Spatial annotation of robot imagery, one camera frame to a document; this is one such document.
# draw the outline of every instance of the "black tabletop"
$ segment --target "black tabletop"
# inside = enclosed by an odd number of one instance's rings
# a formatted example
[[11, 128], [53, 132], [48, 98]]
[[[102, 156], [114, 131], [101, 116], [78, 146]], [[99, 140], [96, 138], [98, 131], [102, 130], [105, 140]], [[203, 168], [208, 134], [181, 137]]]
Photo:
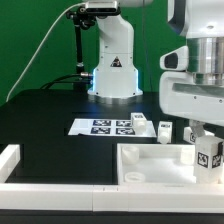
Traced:
[[[158, 93], [144, 93], [140, 102], [107, 105], [85, 93], [66, 90], [23, 91], [0, 107], [0, 150], [21, 145], [21, 161], [7, 183], [117, 184], [117, 143], [156, 144], [156, 138], [68, 136], [75, 118], [124, 119], [142, 112], [157, 131], [159, 121], [173, 122], [172, 143], [183, 142], [188, 121], [164, 115]], [[207, 129], [224, 137], [221, 127]], [[224, 223], [218, 214], [86, 213], [0, 210], [0, 223]]]

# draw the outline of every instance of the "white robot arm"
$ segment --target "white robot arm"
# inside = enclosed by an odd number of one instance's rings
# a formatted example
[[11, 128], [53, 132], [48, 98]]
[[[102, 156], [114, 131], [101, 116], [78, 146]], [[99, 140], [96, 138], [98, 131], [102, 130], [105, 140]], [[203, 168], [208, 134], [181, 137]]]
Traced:
[[223, 140], [203, 136], [201, 123], [224, 126], [223, 10], [223, 0], [168, 0], [168, 23], [187, 44], [161, 57], [168, 71], [160, 80], [160, 106], [194, 120], [198, 183], [217, 183], [223, 169]]
[[100, 30], [99, 64], [94, 70], [93, 87], [88, 91], [90, 98], [104, 103], [127, 103], [142, 95], [138, 88], [138, 70], [133, 65], [134, 30], [120, 15], [105, 16], [108, 9], [116, 7], [139, 7], [153, 0], [97, 0], [88, 1], [97, 16]]

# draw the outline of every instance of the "white cable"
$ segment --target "white cable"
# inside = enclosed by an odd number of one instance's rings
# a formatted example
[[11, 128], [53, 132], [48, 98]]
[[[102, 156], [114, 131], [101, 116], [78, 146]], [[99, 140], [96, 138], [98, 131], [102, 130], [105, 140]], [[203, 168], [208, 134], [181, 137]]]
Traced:
[[22, 80], [22, 78], [24, 77], [24, 75], [26, 74], [27, 70], [29, 69], [29, 67], [31, 66], [31, 64], [33, 63], [34, 59], [36, 58], [37, 54], [39, 53], [40, 49], [42, 48], [43, 44], [45, 43], [45, 41], [47, 40], [49, 34], [51, 33], [51, 31], [53, 30], [53, 28], [55, 27], [55, 25], [58, 23], [58, 21], [61, 19], [62, 16], [64, 16], [64, 14], [74, 8], [74, 7], [79, 7], [84, 5], [85, 3], [79, 3], [79, 4], [75, 4], [70, 6], [69, 8], [67, 8], [63, 13], [61, 13], [61, 15], [55, 20], [55, 22], [52, 24], [52, 26], [50, 27], [50, 29], [48, 30], [48, 32], [46, 33], [44, 39], [41, 41], [39, 47], [37, 48], [36, 52], [34, 53], [34, 55], [32, 56], [32, 58], [30, 59], [29, 63], [27, 64], [27, 66], [25, 67], [25, 69], [23, 70], [22, 74], [20, 75], [20, 77], [18, 78], [18, 80], [16, 81], [16, 83], [13, 85], [13, 87], [11, 88], [11, 90], [9, 91], [7, 98], [6, 98], [6, 102], [9, 101], [10, 96], [12, 94], [12, 92], [15, 90], [15, 88], [18, 86], [18, 84], [20, 83], [20, 81]]

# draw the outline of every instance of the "metal cylinder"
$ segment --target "metal cylinder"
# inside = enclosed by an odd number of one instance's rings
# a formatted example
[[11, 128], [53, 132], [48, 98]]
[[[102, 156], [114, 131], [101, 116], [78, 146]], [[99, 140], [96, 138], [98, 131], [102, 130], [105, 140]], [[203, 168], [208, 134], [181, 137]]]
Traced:
[[224, 37], [188, 39], [189, 67], [199, 85], [224, 85]]

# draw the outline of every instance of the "wall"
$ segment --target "wall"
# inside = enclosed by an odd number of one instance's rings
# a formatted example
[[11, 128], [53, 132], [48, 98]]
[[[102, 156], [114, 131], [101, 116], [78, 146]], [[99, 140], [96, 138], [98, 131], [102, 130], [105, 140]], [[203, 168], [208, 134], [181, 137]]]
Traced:
[[[67, 7], [77, 0], [2, 0], [0, 8], [0, 105], [35, 52], [45, 33]], [[122, 16], [135, 28], [134, 63], [140, 73], [140, 88], [158, 91], [162, 71], [161, 55], [180, 47], [184, 38], [176, 36], [166, 24], [167, 0], [154, 0], [145, 9], [145, 43], [143, 44], [143, 9], [122, 9]], [[83, 32], [84, 62], [91, 72], [98, 63], [97, 26]], [[75, 41], [71, 21], [65, 17], [51, 33], [13, 95], [25, 89], [40, 88], [59, 76], [75, 71]]]

